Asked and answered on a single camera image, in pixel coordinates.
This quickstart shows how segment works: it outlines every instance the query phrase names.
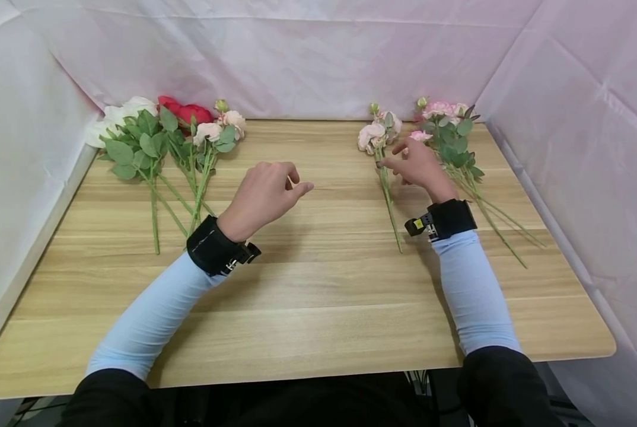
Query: person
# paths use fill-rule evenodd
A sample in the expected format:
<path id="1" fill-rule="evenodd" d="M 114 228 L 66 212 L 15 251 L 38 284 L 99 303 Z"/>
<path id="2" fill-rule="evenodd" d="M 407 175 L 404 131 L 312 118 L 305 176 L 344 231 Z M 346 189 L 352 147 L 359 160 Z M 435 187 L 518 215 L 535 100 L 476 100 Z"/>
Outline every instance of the person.
<path id="1" fill-rule="evenodd" d="M 379 167 L 400 175 L 404 184 L 422 186 L 434 203 L 458 199 L 423 143 L 407 139 L 392 151 L 400 152 L 407 156 L 388 157 Z M 231 242 L 245 242 L 311 189 L 293 163 L 261 162 L 247 171 L 216 226 Z M 465 355 L 457 394 L 468 414 L 479 426 L 562 426 L 542 379 L 521 352 L 475 230 L 435 241 L 432 248 Z M 200 268 L 214 256 L 205 254 L 196 264 L 190 250 L 184 252 L 131 303 L 93 352 L 59 426 L 161 425 L 160 405 L 145 379 L 195 302 L 226 279 Z M 212 386 L 207 408 L 202 425 L 431 425 L 401 373 Z"/>

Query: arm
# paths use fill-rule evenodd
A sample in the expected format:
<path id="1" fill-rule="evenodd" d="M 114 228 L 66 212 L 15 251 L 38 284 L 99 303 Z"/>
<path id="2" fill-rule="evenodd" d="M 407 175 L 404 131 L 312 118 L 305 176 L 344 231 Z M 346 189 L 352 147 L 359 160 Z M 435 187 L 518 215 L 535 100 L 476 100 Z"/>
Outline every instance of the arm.
<path id="1" fill-rule="evenodd" d="M 458 194 L 432 150 L 407 140 L 403 160 L 387 158 L 383 166 L 404 184 L 425 188 L 434 203 Z M 521 353 L 506 300 L 474 230 L 432 243 L 439 255 L 444 296 L 458 332 L 463 361 L 458 396 L 480 426 L 562 426 L 549 407 L 542 379 Z"/>
<path id="2" fill-rule="evenodd" d="M 300 183 L 292 163 L 262 162 L 247 171 L 216 224 L 230 241 L 247 241 L 311 189 L 313 184 Z M 59 425 L 157 426 L 160 415 L 144 382 L 149 369 L 197 300 L 224 279 L 205 273 L 189 253 L 180 255 L 99 343 Z"/>

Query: black wrist strap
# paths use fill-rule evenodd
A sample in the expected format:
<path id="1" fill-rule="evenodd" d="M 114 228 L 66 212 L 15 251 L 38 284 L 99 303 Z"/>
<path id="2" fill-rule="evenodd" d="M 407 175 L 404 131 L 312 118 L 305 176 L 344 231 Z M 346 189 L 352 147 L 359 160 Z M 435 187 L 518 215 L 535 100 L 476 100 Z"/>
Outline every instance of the black wrist strap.
<path id="1" fill-rule="evenodd" d="M 411 235 L 421 234 L 427 229 L 431 241 L 443 240 L 477 228 L 468 202 L 458 199 L 434 203 L 428 206 L 428 213 L 408 220 L 404 226 Z"/>
<path id="2" fill-rule="evenodd" d="M 249 264 L 262 253 L 252 243 L 230 241 L 211 215 L 188 238 L 186 248 L 193 263 L 210 276 L 229 274 L 236 265 Z"/>

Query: light blue sleeve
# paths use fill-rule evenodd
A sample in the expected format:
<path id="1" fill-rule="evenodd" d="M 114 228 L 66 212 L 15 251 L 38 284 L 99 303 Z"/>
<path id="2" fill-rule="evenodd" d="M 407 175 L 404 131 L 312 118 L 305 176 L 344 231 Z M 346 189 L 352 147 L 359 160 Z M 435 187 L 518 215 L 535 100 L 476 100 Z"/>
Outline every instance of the light blue sleeve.
<path id="1" fill-rule="evenodd" d="M 432 243 L 439 255 L 442 288 L 464 355 L 488 346 L 516 351 L 504 295 L 475 230 Z"/>
<path id="2" fill-rule="evenodd" d="M 225 278 L 224 275 L 211 278 L 184 252 L 117 319 L 95 348 L 86 376 L 116 368 L 145 380 L 162 348 L 196 301 Z"/>

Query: red rose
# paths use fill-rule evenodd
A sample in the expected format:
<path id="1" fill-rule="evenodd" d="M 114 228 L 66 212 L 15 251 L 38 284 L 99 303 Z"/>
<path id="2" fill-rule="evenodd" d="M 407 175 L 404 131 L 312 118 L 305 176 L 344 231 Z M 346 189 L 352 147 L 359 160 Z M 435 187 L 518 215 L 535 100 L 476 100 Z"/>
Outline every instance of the red rose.
<path id="1" fill-rule="evenodd" d="M 195 116 L 195 120 L 198 123 L 211 123 L 214 121 L 212 113 L 208 109 L 201 107 L 200 105 L 188 104 L 181 105 L 178 101 L 170 96 L 158 96 L 157 101 L 161 106 L 165 107 L 170 112 L 174 113 L 176 117 L 183 120 L 190 126 L 190 120 L 192 116 Z"/>

